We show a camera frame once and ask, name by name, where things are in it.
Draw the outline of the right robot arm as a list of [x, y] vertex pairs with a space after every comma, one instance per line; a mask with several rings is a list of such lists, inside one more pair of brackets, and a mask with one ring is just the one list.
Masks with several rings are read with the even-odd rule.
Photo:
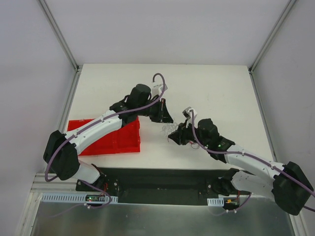
[[197, 126], [186, 120], [168, 138], [178, 145], [197, 143], [205, 147], [213, 159], [233, 166], [212, 185], [217, 194], [228, 196], [235, 191], [255, 193], [271, 199], [283, 211], [295, 216], [315, 194], [299, 165], [268, 161], [248, 153], [220, 135], [209, 118], [200, 120]]

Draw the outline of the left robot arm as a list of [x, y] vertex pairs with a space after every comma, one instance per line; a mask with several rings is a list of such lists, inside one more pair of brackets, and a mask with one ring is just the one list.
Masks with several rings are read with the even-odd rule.
[[162, 97], [166, 90], [167, 86], [163, 84], [153, 88], [137, 84], [129, 95], [110, 106], [100, 117], [66, 133], [52, 132], [43, 155], [47, 163], [45, 180], [51, 182], [73, 177], [85, 181], [93, 191], [101, 190], [104, 175], [96, 166], [80, 161], [78, 156], [91, 144], [139, 117], [148, 117], [156, 123], [172, 123], [166, 100]]

